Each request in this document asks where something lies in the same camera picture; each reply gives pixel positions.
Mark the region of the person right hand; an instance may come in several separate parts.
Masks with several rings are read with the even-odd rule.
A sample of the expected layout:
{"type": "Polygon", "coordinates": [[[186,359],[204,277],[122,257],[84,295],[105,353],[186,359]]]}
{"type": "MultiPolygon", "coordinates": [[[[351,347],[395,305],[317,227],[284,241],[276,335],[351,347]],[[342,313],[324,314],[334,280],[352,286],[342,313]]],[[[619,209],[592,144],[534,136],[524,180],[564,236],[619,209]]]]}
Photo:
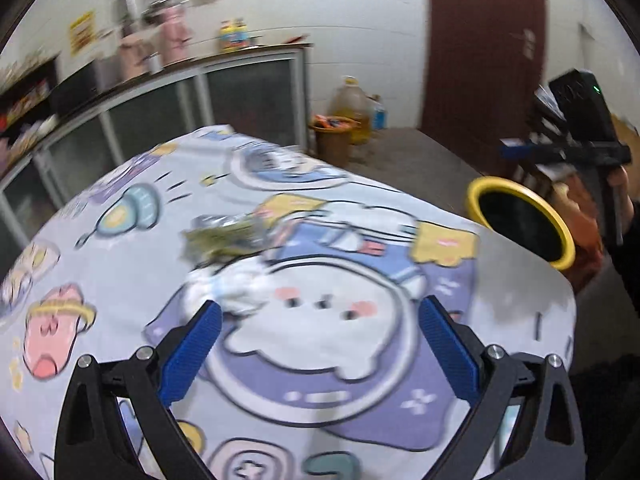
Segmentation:
{"type": "Polygon", "coordinates": [[[634,201],[629,195],[628,174],[624,167],[618,167],[608,175],[608,184],[614,192],[614,196],[620,210],[620,220],[623,223],[631,222],[634,218],[634,201]]]}

